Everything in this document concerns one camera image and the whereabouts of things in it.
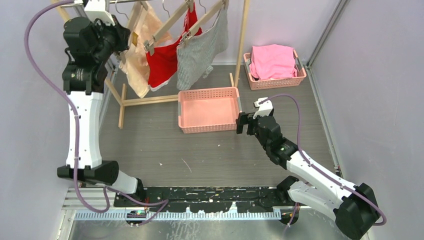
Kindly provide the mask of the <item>beige underwear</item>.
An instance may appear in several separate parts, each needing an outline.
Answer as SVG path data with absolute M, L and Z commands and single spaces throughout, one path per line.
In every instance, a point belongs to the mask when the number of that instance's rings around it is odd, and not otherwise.
M 147 63 L 144 42 L 150 39 L 163 24 L 153 7 L 147 2 L 145 3 L 149 5 L 149 9 L 139 32 L 135 53 L 124 64 L 120 62 L 119 65 L 122 72 L 126 74 L 129 86 L 140 98 L 145 97 L 150 91 L 148 85 L 150 68 Z

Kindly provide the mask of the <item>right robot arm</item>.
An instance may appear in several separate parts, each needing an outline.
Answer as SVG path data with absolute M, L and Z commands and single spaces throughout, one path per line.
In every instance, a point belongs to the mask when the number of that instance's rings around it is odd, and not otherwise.
M 307 205 L 333 220 L 352 240 L 359 240 L 372 227 L 387 219 L 378 207 L 373 189 L 365 183 L 349 182 L 332 173 L 284 137 L 272 115 L 256 116 L 241 112 L 236 132 L 255 136 L 272 163 L 294 173 L 278 186 L 277 198 L 283 205 Z

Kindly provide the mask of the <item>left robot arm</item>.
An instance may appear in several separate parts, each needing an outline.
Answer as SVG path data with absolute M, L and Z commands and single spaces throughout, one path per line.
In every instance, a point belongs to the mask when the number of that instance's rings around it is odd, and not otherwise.
M 111 19 L 113 22 L 108 23 L 79 16 L 64 24 L 68 63 L 62 73 L 63 90 L 77 112 L 69 111 L 69 151 L 65 165 L 57 168 L 57 176 L 73 180 L 76 172 L 79 182 L 110 186 L 125 193 L 126 200 L 138 207 L 147 195 L 142 181 L 122 172 L 116 160 L 103 160 L 100 153 L 106 63 L 112 54 L 128 50 L 131 33 L 115 15 Z

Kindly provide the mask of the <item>beige clip hanger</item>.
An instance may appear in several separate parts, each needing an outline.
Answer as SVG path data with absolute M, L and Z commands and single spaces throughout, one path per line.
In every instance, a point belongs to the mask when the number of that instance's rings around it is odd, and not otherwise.
M 128 49 L 119 54 L 119 59 L 123 64 L 136 52 L 138 37 L 148 10 L 149 5 L 143 1 L 137 1 L 133 5 L 126 26 L 126 28 L 130 30 Z

